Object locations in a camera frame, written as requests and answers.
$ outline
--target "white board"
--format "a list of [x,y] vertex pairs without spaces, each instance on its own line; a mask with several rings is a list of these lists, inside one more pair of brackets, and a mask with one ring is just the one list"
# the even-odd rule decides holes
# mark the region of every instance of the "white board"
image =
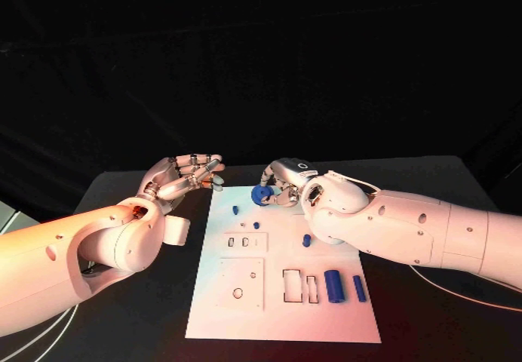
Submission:
[[[212,196],[185,336],[199,339],[379,343],[359,251],[348,244],[329,245],[314,238],[310,247],[303,247],[303,236],[312,232],[300,206],[260,207],[251,201],[251,190],[250,186],[226,187]],[[234,205],[239,208],[237,215]],[[228,246],[231,235],[250,233],[257,234],[261,240],[258,247],[252,244]],[[260,260],[262,263],[257,265],[261,269],[254,270]],[[300,270],[301,302],[284,301],[286,269]],[[324,285],[324,271],[330,269],[340,272],[346,297],[345,302],[335,304],[329,303]],[[366,302],[359,302],[356,298],[353,275],[359,275],[363,281]],[[316,277],[316,287],[312,288],[310,276]],[[242,291],[241,298],[237,298],[237,288]]]

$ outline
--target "blue object in robot hand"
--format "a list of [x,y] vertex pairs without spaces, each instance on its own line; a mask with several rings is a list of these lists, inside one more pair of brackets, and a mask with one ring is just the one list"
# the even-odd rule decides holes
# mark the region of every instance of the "blue object in robot hand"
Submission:
[[254,188],[252,188],[252,194],[251,194],[251,197],[252,197],[252,202],[258,205],[258,206],[267,206],[267,204],[264,204],[261,202],[261,200],[265,198],[265,197],[270,197],[274,195],[274,190],[270,186],[261,186],[261,185],[257,185]]
[[340,303],[345,299],[343,285],[340,283],[339,270],[327,270],[324,272],[326,290],[329,292],[330,303]]
[[312,240],[312,236],[309,234],[304,234],[304,236],[303,236],[303,246],[304,247],[310,246],[310,240]]
[[361,276],[353,275],[353,284],[356,285],[356,297],[359,298],[359,302],[366,301],[365,288],[362,287]]

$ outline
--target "black curtain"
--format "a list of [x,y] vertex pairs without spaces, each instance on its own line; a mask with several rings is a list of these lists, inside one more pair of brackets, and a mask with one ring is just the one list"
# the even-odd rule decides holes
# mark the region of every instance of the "black curtain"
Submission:
[[72,213],[101,172],[172,155],[457,155],[485,185],[522,156],[506,10],[421,0],[3,6],[0,200],[39,221]]

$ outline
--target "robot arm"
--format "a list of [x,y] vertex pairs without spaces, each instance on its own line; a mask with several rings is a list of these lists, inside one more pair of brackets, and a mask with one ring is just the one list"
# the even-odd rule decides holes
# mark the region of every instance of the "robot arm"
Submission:
[[[221,191],[219,155],[164,158],[137,196],[118,205],[0,237],[0,336],[43,322],[156,259],[162,243],[183,245],[189,221],[166,214],[193,189]],[[79,269],[78,254],[95,266]]]
[[[284,172],[277,169],[283,164]],[[280,184],[281,179],[288,180],[287,174],[294,175],[297,164],[304,163],[284,158],[268,166]],[[270,192],[265,179],[254,188],[254,202],[280,204],[278,196],[261,195]],[[300,200],[312,232],[323,242],[348,242],[362,252],[395,262],[463,270],[522,288],[521,216],[381,190],[333,171],[323,176],[307,175],[297,185],[287,183],[286,189],[294,186],[299,190],[294,200]],[[372,192],[365,193],[356,183],[369,186]]]

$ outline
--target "black table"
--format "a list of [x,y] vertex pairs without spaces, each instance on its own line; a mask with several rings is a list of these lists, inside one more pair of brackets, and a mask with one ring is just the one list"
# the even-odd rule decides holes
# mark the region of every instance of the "black table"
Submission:
[[[316,162],[382,189],[418,193],[463,206],[496,210],[463,162],[453,156]],[[226,186],[252,186],[267,165],[228,167]],[[76,212],[136,194],[144,171],[102,173]],[[43,361],[185,360],[519,360],[522,313],[479,305],[434,288],[407,265],[361,254],[382,344],[185,339],[192,292],[211,206],[211,190],[186,195],[175,211],[192,220],[183,247],[164,245],[153,265],[79,305],[69,330]],[[493,290],[516,305],[516,292],[499,290],[460,271],[420,269],[447,287],[476,297]],[[17,345],[51,322],[13,336]],[[22,355],[38,356],[61,328]]]

